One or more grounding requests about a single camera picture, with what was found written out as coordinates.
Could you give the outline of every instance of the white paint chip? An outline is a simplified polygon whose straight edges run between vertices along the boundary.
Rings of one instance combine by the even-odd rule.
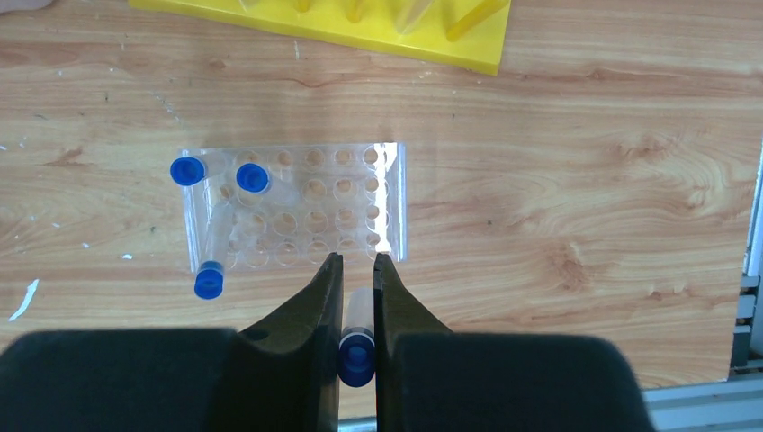
[[[24,312],[26,312],[26,308],[29,307],[29,303],[31,303],[31,298],[34,297],[34,293],[37,292],[37,285],[40,283],[40,279],[35,279],[31,281],[29,286],[26,287],[26,295],[24,295],[24,300],[22,301],[22,305],[19,306],[19,309],[11,315],[11,318],[8,319],[8,322],[14,321],[17,318],[21,317]]]

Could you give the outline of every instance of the test tube rack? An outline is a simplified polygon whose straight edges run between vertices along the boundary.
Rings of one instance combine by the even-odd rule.
[[[495,76],[510,0],[130,0],[130,5]]]

